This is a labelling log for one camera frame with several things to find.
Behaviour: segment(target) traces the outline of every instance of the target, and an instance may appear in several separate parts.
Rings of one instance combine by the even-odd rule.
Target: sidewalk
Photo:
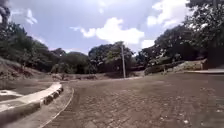
[[[208,69],[208,70],[200,70],[200,71],[187,71],[187,73],[224,74],[224,69]]]

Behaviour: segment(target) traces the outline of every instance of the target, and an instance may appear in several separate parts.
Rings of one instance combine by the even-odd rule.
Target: pole
[[[125,68],[125,61],[124,61],[124,45],[121,45],[121,55],[122,55],[122,64],[123,64],[123,75],[126,78],[126,68]]]

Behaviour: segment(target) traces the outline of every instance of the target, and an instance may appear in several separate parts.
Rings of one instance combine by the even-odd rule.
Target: cobblestone pavement
[[[45,128],[224,128],[224,76],[175,74],[69,83],[69,106]]]

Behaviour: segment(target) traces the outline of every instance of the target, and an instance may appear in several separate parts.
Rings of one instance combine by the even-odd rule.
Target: concrete barrier
[[[0,102],[0,127],[36,112],[42,105],[50,104],[62,91],[62,85],[56,83],[46,90]]]

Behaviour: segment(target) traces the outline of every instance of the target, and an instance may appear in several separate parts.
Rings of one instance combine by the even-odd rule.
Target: green tree
[[[87,73],[86,67],[88,66],[88,57],[80,52],[70,52],[61,59],[62,62],[67,63],[77,74]]]
[[[97,72],[106,72],[106,59],[107,53],[113,47],[112,44],[100,45],[98,47],[94,47],[89,51],[89,59],[91,65],[97,70]]]
[[[121,71],[122,70],[122,55],[121,47],[124,47],[124,58],[126,69],[130,69],[132,62],[132,55],[134,54],[129,48],[123,45],[123,42],[116,42],[110,51],[107,53],[106,65],[111,71]]]

